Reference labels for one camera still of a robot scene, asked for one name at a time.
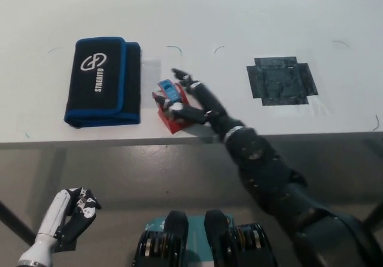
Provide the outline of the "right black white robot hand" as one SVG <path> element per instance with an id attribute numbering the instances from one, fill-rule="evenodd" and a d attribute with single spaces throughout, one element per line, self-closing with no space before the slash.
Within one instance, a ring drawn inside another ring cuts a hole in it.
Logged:
<path id="1" fill-rule="evenodd" d="M 217 97 L 201 82 L 180 69 L 172 69 L 177 82 L 162 80 L 152 93 L 157 113 L 174 134 L 193 124 L 209 123 L 222 141 L 244 127 L 231 118 Z"/>

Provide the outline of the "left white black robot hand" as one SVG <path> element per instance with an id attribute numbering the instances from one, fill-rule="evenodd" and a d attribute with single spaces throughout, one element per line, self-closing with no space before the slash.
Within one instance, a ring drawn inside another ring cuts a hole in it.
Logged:
<path id="1" fill-rule="evenodd" d="M 63 189 L 49 206 L 35 240 L 48 239 L 54 245 L 70 245 L 93 223 L 101 208 L 90 189 Z"/>

